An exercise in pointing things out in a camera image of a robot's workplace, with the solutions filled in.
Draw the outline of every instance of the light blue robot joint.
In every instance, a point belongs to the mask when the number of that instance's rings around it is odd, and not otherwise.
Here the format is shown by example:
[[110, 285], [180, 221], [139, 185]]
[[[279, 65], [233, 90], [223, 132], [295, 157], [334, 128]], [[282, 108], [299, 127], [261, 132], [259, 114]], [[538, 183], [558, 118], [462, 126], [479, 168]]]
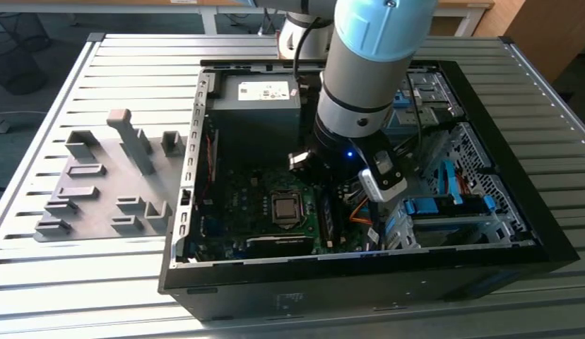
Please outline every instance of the light blue robot joint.
[[335, 28], [362, 58], [393, 62], [418, 50], [431, 26], [437, 0], [338, 0]]

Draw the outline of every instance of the desk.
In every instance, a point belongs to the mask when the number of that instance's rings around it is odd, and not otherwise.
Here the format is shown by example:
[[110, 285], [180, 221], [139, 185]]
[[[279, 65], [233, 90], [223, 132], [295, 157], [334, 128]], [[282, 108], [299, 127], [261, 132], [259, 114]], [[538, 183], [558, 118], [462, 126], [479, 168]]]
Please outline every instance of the desk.
[[430, 38], [417, 58], [459, 63], [582, 258], [559, 271], [469, 302], [199, 323], [156, 293], [163, 237], [34, 241], [71, 130], [102, 138], [107, 110], [128, 107], [148, 138], [187, 133], [200, 59], [277, 55], [267, 36], [86, 43], [0, 201], [0, 338], [585, 338], [585, 128], [515, 47], [493, 38]]
[[[174, 4], [188, 1], [190, 4]], [[196, 13], [204, 34], [217, 34], [217, 14], [263, 14], [262, 8], [233, 6], [230, 0], [0, 0], [0, 12]], [[435, 16], [462, 18], [455, 36], [470, 37], [493, 0], [439, 0]]]

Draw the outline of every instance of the motherboard chip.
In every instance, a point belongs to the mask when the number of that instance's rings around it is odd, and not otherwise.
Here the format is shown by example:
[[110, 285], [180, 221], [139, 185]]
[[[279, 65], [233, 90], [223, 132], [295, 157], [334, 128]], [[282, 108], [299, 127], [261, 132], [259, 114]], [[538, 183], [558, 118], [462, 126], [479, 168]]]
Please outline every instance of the motherboard chip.
[[295, 190], [273, 191], [271, 221], [285, 230], [299, 225], [302, 217], [301, 194]]
[[275, 218], [290, 219], [297, 217], [294, 199], [278, 199], [275, 201]]

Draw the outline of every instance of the motherboard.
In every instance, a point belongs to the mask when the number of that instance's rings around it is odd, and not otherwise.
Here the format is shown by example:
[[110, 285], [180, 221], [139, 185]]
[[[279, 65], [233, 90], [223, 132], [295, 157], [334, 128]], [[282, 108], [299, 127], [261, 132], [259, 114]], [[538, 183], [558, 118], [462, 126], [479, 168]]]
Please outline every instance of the motherboard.
[[346, 223], [333, 241], [335, 230], [329, 229], [329, 220], [323, 219], [321, 188], [307, 186], [285, 168], [223, 172], [218, 198], [223, 207], [219, 213], [204, 216], [204, 245], [195, 249], [204, 261], [362, 250], [363, 231], [358, 223]]

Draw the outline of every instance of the label on power supply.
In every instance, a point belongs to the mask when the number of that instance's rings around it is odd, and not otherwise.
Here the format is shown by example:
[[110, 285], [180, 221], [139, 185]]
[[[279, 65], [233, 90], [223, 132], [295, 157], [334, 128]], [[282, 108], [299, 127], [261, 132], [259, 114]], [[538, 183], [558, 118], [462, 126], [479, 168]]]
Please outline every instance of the label on power supply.
[[287, 81], [245, 82], [238, 85], [239, 101], [289, 100], [290, 98]]

